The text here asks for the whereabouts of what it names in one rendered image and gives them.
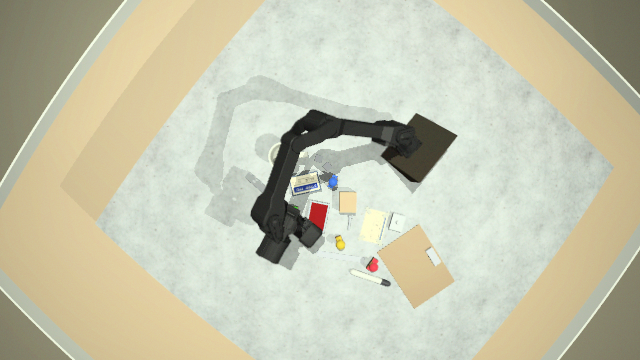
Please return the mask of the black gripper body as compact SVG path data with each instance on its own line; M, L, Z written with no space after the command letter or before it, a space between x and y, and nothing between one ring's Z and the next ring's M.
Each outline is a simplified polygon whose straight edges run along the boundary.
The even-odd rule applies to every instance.
M303 216L298 215L298 227L297 232L299 234L303 234L299 241L305 245L307 248L311 248L315 242L321 237L323 234L322 230L316 226L314 223L309 224L307 221L302 221Z

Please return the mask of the tan clipboard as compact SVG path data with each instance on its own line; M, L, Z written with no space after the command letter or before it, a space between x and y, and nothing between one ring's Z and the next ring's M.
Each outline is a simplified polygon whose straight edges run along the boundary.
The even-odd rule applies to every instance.
M420 224L377 254L414 309L455 282Z

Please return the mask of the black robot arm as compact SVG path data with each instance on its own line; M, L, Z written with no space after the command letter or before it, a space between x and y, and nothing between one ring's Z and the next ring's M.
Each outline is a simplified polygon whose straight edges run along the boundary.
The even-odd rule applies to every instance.
M281 136L266 187L251 210L251 218L266 234L255 253L278 264L291 242L288 236L298 227L300 210L289 204L285 209L284 199L301 151L326 139L351 135L371 137L378 144L395 147L408 158L422 146L415 133L415 127L395 120L367 123L339 119L317 110L310 110L295 121Z

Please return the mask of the cream mug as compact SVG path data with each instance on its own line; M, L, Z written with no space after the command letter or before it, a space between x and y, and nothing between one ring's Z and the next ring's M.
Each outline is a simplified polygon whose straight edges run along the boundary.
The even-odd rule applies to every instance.
M269 154L268 154L268 159L270 164L273 166L275 158L277 156L279 147L280 147L281 142L274 144L271 149L269 150ZM304 157L308 157L308 152L300 152L299 158L304 158Z

